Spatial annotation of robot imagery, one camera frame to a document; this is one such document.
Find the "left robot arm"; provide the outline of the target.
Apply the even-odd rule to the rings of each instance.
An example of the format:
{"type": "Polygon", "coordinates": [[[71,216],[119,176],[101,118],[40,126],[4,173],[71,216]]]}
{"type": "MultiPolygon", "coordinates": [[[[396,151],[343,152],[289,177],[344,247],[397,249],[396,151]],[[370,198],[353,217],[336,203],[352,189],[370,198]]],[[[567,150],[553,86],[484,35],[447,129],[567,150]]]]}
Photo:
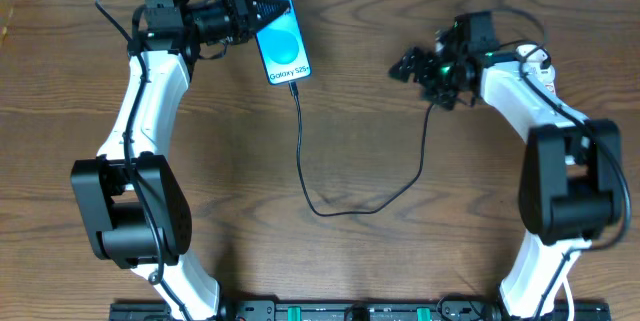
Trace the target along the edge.
{"type": "Polygon", "coordinates": [[[70,179],[94,254],[149,282],[170,318],[236,316],[190,248],[191,211],[167,159],[201,48],[245,43],[293,10],[291,0],[144,0],[123,33],[130,71],[120,111],[70,179]]]}

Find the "blue Galaxy smartphone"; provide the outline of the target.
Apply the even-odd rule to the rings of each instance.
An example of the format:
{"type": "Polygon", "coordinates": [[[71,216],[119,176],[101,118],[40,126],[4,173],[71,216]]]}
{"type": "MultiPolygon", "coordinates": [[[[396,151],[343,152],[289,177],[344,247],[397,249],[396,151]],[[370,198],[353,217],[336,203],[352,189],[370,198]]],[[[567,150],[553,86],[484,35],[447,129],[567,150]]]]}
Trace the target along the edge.
{"type": "Polygon", "coordinates": [[[294,82],[312,73],[293,0],[289,8],[256,34],[267,81],[271,85],[294,82]]]}

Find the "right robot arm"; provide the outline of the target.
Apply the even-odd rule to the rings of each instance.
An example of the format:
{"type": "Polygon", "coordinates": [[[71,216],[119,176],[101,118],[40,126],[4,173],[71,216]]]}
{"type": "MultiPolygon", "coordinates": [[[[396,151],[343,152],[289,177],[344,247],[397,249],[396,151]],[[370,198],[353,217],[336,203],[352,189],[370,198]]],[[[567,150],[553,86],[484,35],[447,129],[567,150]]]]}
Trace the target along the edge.
{"type": "Polygon", "coordinates": [[[579,257],[612,248],[631,224],[631,192],[621,135],[609,119],[591,119],[562,101],[545,41],[502,42],[493,11],[457,16],[435,47],[408,49],[391,78],[421,86],[431,105],[451,111],[468,93],[496,110],[525,143],[518,209],[525,234],[498,301],[485,320],[593,319],[574,302],[559,311],[558,290],[579,257]]]}

